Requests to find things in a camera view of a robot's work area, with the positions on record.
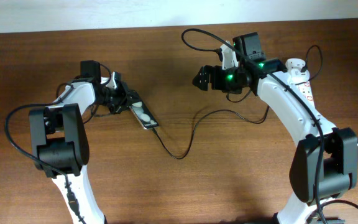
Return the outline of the black Samsung Galaxy smartphone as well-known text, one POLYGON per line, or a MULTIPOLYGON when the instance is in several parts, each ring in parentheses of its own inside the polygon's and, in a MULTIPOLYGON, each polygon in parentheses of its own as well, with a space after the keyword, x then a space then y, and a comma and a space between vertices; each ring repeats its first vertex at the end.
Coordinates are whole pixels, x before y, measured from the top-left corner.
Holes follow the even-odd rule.
POLYGON ((154 118, 143 101, 131 104, 130 109, 144 129, 159 127, 157 120, 154 118))

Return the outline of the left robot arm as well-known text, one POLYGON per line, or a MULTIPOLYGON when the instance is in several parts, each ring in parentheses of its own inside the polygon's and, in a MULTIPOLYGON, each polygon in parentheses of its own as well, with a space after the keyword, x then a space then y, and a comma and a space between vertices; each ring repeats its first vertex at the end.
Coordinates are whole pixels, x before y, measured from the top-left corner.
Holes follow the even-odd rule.
POLYGON ((35 166, 58 187, 74 223, 107 222, 88 177, 90 147, 82 115, 93 105, 106 106, 111 114, 132 110, 138 118, 145 112, 139 94, 117 73, 78 77, 51 105, 29 112, 35 166))

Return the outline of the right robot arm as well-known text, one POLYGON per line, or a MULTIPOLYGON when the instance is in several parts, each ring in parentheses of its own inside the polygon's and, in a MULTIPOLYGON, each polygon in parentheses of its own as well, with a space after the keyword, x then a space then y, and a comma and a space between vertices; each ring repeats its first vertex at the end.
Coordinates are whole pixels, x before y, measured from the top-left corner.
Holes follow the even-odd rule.
POLYGON ((200 90, 240 94, 244 88, 264 101, 296 146, 290 167, 292 194, 272 223, 326 223, 323 207, 339 201, 357 183, 358 139, 317 111, 306 62, 268 59, 257 33, 223 42, 220 65, 205 65, 193 79, 200 90))

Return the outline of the white power strip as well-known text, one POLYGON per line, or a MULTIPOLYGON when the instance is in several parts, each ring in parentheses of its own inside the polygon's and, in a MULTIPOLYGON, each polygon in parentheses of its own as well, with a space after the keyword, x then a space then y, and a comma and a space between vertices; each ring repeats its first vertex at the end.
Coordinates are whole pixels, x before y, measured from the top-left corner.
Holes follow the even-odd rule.
MULTIPOLYGON (((290 74, 290 71, 294 68, 297 68, 302 71, 302 69, 304 68, 305 65, 306 65, 306 62, 300 58, 290 58, 285 63, 285 66, 287 67, 289 74, 290 74)), ((303 96, 306 98, 306 100, 311 104, 311 106, 315 107, 310 81, 296 85, 296 87, 303 94, 303 96)))

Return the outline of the white USB wall charger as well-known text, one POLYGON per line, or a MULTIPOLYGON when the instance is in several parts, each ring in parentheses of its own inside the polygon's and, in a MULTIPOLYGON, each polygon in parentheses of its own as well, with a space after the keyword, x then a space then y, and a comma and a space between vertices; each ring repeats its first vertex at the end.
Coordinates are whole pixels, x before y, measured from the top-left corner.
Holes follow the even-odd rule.
POLYGON ((310 78, 308 70, 302 72, 301 70, 294 68, 290 71, 292 82, 296 85, 307 82, 310 78))

